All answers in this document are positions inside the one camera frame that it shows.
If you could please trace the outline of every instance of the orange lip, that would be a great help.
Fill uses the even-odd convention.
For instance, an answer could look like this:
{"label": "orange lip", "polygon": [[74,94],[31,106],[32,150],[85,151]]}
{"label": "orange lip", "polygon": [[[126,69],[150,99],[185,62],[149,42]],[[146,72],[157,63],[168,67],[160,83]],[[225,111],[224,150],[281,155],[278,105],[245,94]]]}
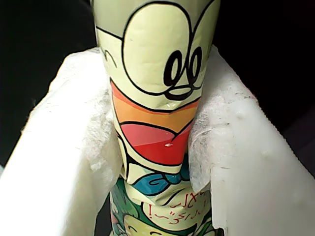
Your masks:
{"label": "orange lip", "polygon": [[113,103],[119,123],[126,121],[147,123],[154,126],[164,127],[175,133],[180,132],[185,125],[193,120],[199,101],[194,101],[170,113],[154,112],[133,103],[118,90],[112,81],[111,87]]}

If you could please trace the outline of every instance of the printed wrapper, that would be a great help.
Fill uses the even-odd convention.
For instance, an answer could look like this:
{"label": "printed wrapper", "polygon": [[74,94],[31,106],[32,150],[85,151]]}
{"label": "printed wrapper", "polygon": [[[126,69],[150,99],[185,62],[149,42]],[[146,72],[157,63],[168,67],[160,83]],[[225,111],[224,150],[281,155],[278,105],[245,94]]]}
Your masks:
{"label": "printed wrapper", "polygon": [[112,235],[219,235],[186,153],[220,0],[91,4],[124,162],[110,194]]}

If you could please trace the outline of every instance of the cartoon character face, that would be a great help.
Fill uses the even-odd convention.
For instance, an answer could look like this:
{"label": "cartoon character face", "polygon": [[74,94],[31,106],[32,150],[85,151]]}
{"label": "cartoon character face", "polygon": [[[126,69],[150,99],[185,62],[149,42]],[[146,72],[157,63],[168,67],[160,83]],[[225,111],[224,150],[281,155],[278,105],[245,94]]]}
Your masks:
{"label": "cartoon character face", "polygon": [[157,1],[130,16],[121,38],[98,30],[107,72],[122,93],[169,111],[199,98],[219,5],[212,0],[194,28],[180,5]]}
{"label": "cartoon character face", "polygon": [[179,4],[155,1],[130,16],[122,37],[98,29],[125,178],[131,161],[153,171],[180,171],[219,5],[211,0],[194,27]]}
{"label": "cartoon character face", "polygon": [[124,224],[128,236],[174,236],[155,229],[130,215],[125,216]]}

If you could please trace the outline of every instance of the white foam block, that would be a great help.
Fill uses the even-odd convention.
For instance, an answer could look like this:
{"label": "white foam block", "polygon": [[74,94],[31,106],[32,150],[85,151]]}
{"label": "white foam block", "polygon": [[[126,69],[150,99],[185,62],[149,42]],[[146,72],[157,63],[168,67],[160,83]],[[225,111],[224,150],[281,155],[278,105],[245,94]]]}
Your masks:
{"label": "white foam block", "polygon": [[314,178],[215,47],[189,168],[195,191],[211,181],[213,224],[225,235],[314,235]]}
{"label": "white foam block", "polygon": [[68,56],[0,179],[3,236],[92,236],[122,167],[101,55]]}

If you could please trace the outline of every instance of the cartoon mouth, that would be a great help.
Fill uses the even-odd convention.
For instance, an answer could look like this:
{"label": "cartoon mouth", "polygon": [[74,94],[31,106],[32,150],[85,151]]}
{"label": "cartoon mouth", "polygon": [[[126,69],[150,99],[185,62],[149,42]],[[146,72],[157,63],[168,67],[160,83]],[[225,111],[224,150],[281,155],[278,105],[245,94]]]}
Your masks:
{"label": "cartoon mouth", "polygon": [[199,98],[175,111],[163,113],[132,102],[113,81],[111,87],[115,114],[130,146],[150,162],[181,165]]}
{"label": "cartoon mouth", "polygon": [[121,129],[134,150],[145,159],[166,166],[183,162],[192,122],[176,134],[163,127],[139,122],[121,123]]}

